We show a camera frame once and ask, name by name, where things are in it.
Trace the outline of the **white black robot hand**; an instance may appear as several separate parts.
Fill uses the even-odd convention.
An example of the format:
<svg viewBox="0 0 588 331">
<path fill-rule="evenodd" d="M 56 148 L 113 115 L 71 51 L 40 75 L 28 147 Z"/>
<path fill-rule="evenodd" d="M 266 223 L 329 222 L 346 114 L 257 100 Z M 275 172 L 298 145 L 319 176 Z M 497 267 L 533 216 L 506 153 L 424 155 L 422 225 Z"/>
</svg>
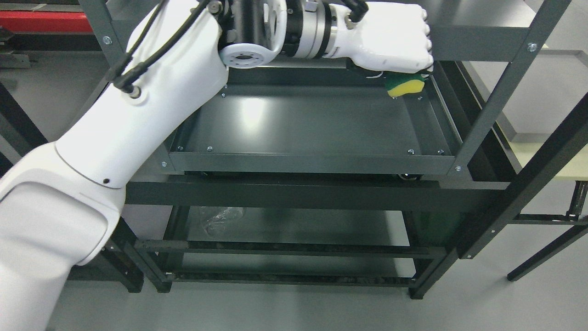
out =
<svg viewBox="0 0 588 331">
<path fill-rule="evenodd" d="M 351 10 L 330 4 L 337 32 L 324 58 L 349 58 L 374 72 L 430 73 L 433 70 L 428 13 L 418 4 L 368 1 L 368 11 L 354 26 Z"/>
</svg>

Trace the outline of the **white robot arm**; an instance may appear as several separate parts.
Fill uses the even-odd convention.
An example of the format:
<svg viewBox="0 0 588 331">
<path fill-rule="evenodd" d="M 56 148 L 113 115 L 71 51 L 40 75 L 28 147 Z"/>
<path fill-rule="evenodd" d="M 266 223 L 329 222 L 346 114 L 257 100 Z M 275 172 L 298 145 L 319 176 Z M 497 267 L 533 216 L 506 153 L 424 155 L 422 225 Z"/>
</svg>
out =
<svg viewBox="0 0 588 331">
<path fill-rule="evenodd" d="M 126 184 L 227 83 L 222 28 L 207 0 L 164 0 L 88 111 L 1 178 L 1 329 L 44 330 L 71 268 L 119 222 Z"/>
</svg>

